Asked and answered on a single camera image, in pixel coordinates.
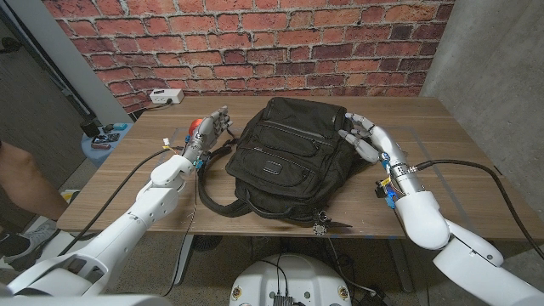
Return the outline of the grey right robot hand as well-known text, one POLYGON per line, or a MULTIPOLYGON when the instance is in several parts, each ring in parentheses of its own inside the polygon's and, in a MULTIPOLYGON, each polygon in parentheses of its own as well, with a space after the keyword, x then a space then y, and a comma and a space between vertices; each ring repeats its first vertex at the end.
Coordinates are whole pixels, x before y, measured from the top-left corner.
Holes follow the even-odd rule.
POLYGON ((348 112, 345 117, 350 119, 353 124, 360 126, 363 133, 356 129, 352 129, 350 132, 339 130, 338 133, 355 148, 363 159, 375 164, 378 162, 380 154, 386 153, 390 157, 392 165, 406 163, 404 152, 385 129, 376 126, 372 121, 358 114, 348 112))

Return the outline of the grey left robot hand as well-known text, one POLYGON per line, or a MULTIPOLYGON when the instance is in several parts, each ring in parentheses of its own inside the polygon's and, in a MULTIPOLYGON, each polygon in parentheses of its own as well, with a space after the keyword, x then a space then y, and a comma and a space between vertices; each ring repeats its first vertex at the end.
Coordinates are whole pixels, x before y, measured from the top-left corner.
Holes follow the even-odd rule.
POLYGON ((225 105, 204 117, 191 134, 182 156, 194 162, 206 154, 217 143, 219 136, 232 125, 228 111, 228 106, 225 105))

